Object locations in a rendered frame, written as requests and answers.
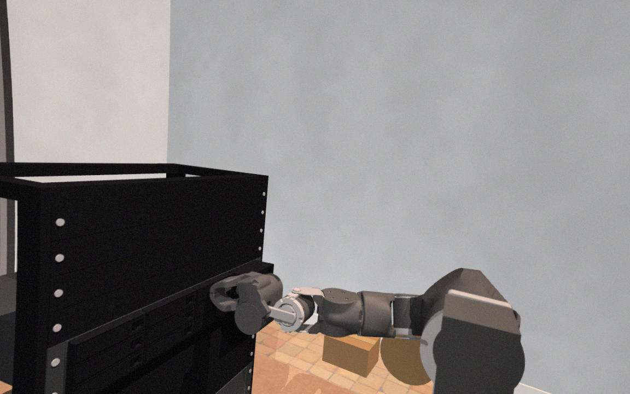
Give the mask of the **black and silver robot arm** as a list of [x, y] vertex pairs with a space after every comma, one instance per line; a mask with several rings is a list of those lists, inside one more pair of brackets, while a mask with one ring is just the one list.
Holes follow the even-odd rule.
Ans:
[[[361, 337], [421, 340], [420, 356], [423, 368], [433, 382], [434, 394], [445, 294], [512, 309], [481, 271], [458, 268], [444, 275], [424, 294], [365, 290], [355, 293], [339, 288], [291, 288], [291, 293], [273, 307], [292, 305], [296, 311], [296, 322], [284, 325], [282, 320], [274, 320], [285, 333], [322, 333], [335, 338], [357, 334]], [[390, 328], [392, 301], [393, 329]], [[314, 302], [317, 303], [317, 323], [304, 324], [313, 316]], [[396, 334], [404, 337], [395, 337]], [[422, 338], [415, 338], [415, 335]]]

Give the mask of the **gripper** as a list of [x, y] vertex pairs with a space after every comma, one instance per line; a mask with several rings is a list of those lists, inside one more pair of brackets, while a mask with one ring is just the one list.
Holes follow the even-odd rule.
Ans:
[[[226, 291], [237, 286], [237, 299], [230, 298]], [[283, 297], [283, 284], [278, 275], [261, 274], [254, 271], [227, 277], [212, 285], [210, 299], [222, 312], [235, 311], [235, 322], [244, 334], [258, 333], [273, 318], [282, 320], [284, 325], [296, 322], [296, 311], [290, 304], [274, 308]]]

